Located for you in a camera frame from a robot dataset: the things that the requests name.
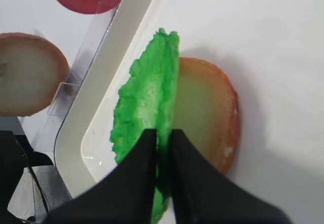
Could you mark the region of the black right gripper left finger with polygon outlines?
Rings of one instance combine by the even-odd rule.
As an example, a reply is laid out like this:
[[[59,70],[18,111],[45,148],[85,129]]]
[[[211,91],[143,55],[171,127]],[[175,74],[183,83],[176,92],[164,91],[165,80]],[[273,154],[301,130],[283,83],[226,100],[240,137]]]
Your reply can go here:
[[[146,129],[120,164],[93,188],[53,210],[45,223],[150,223],[156,130]]]

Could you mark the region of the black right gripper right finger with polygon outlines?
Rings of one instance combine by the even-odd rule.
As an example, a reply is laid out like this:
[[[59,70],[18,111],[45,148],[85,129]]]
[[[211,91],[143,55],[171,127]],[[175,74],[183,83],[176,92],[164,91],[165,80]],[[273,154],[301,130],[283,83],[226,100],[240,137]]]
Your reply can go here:
[[[170,135],[170,187],[176,223],[291,223],[216,170],[179,129]]]

